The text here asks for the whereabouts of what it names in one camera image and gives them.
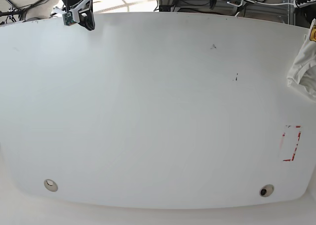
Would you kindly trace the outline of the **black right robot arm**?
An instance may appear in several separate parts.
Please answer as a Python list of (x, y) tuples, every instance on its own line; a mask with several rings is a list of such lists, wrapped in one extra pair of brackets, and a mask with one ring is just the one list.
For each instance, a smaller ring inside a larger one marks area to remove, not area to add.
[(61, 0), (64, 8), (54, 8), (54, 12), (61, 14), (65, 26), (79, 24), (89, 31), (95, 29), (93, 15), (93, 0)]

